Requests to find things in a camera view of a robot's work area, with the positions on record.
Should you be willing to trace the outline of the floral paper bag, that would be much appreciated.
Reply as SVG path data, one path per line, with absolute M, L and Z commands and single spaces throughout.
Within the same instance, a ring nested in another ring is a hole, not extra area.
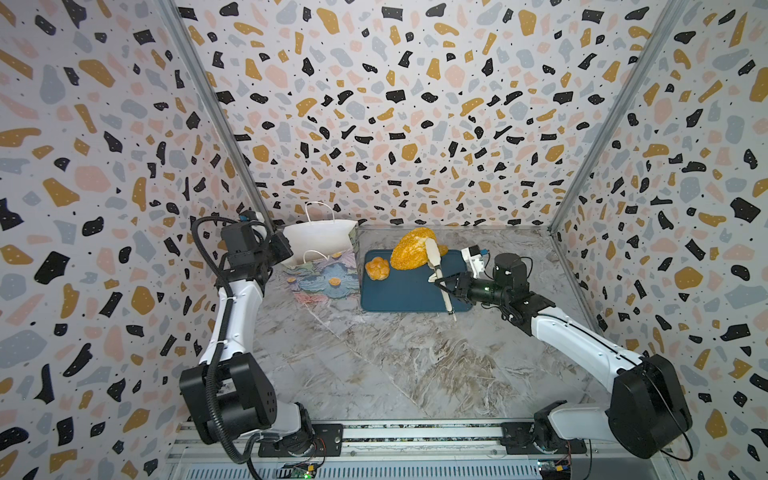
M 328 219 L 307 214 L 304 222 L 285 226 L 292 256 L 282 264 L 286 283 L 299 303 L 324 304 L 359 294 L 357 227 L 356 221 L 340 219 L 335 212 Z

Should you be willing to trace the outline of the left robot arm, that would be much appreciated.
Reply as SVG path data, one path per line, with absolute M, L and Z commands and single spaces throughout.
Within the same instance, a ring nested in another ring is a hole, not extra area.
M 258 216 L 204 216 L 191 235 L 211 268 L 219 307 L 212 338 L 196 367 L 182 372 L 180 390 L 201 441 L 220 445 L 237 464 L 256 444 L 288 456 L 313 450 L 316 434 L 308 411 L 277 398 L 251 352 L 258 310 L 275 265 L 291 257 L 289 240 Z

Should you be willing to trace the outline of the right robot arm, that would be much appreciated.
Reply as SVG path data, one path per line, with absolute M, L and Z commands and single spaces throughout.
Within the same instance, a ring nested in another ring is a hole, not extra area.
M 554 402 L 535 413 L 527 430 L 511 433 L 507 446 L 555 454 L 573 440 L 599 440 L 649 459 L 687 436 L 693 421 L 669 360 L 611 343 L 571 319 L 531 289 L 526 263 L 516 254 L 497 255 L 489 278 L 479 274 L 481 261 L 467 262 L 469 271 L 436 277 L 434 284 L 456 300 L 497 309 L 503 320 L 578 364 L 609 395 L 605 405 Z

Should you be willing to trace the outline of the large sesame oval loaf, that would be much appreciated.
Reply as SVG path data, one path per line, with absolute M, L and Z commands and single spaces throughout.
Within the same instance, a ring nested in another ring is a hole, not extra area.
M 390 266 L 395 270 L 406 271 L 420 268 L 428 263 L 426 241 L 437 241 L 433 230 L 419 227 L 404 235 L 393 249 Z

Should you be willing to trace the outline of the metal tongs with white tips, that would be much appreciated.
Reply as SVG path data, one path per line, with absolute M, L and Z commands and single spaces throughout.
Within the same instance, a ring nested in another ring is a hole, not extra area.
M 425 240 L 425 251 L 427 255 L 427 264 L 433 271 L 433 273 L 428 277 L 428 281 L 438 288 L 442 295 L 446 313 L 453 320 L 456 320 L 455 309 L 453 307 L 450 294 L 443 289 L 444 285 L 441 282 L 441 280 L 444 278 L 441 267 L 442 256 L 440 254 L 439 246 L 433 238 L 428 237 Z

